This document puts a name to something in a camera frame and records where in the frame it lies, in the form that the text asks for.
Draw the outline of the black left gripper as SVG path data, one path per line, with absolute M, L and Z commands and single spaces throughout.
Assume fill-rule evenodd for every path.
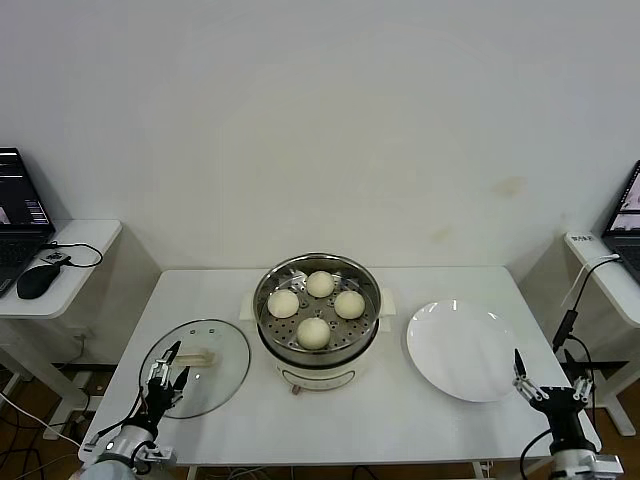
M 143 402 L 141 424 L 146 429 L 156 429 L 165 412 L 170 410 L 183 396 L 189 377 L 189 368 L 184 367 L 173 384 L 169 381 L 171 365 L 181 346 L 176 341 L 151 366 L 151 380 Z

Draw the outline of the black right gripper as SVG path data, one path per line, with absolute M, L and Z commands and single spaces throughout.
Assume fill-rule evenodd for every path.
M 552 435 L 551 454 L 566 450 L 589 450 L 578 415 L 589 402 L 594 387 L 594 374 L 589 363 L 577 361 L 564 350 L 564 367 L 570 387 L 540 387 L 527 374 L 518 349 L 514 350 L 514 380 L 516 391 L 530 406 L 547 418 Z

